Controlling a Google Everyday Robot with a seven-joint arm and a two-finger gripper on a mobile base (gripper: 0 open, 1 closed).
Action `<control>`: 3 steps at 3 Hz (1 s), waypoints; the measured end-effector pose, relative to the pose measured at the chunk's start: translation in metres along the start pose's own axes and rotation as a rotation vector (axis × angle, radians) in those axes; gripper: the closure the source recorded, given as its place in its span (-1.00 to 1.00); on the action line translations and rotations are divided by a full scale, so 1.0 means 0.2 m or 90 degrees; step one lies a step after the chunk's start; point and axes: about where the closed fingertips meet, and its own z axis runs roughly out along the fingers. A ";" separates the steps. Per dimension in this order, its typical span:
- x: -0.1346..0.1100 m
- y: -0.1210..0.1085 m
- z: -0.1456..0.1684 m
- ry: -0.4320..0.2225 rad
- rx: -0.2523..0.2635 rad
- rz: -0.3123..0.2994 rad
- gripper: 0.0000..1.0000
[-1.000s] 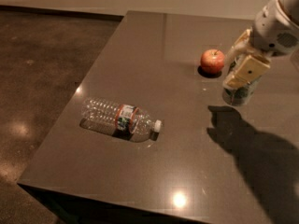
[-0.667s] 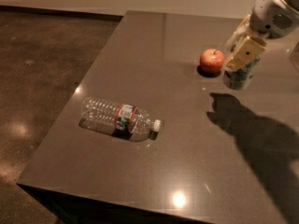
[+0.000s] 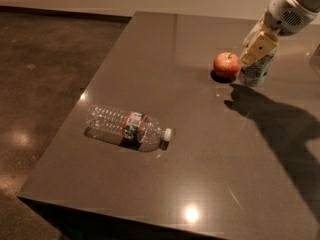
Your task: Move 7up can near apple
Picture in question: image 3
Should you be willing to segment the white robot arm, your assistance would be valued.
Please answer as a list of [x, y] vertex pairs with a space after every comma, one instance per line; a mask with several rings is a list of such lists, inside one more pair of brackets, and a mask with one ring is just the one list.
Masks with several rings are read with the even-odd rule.
[[300, 32], [320, 12], [320, 0], [271, 0], [264, 15], [245, 37], [240, 61], [252, 65], [274, 51], [280, 36]]

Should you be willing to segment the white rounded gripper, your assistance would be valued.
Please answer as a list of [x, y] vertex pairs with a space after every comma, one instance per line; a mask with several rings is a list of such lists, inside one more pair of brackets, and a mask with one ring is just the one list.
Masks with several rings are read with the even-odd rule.
[[265, 25], [280, 36], [300, 32], [318, 16], [318, 0], [271, 0], [261, 17], [244, 38], [240, 61], [252, 65], [278, 46], [278, 38], [265, 31]]

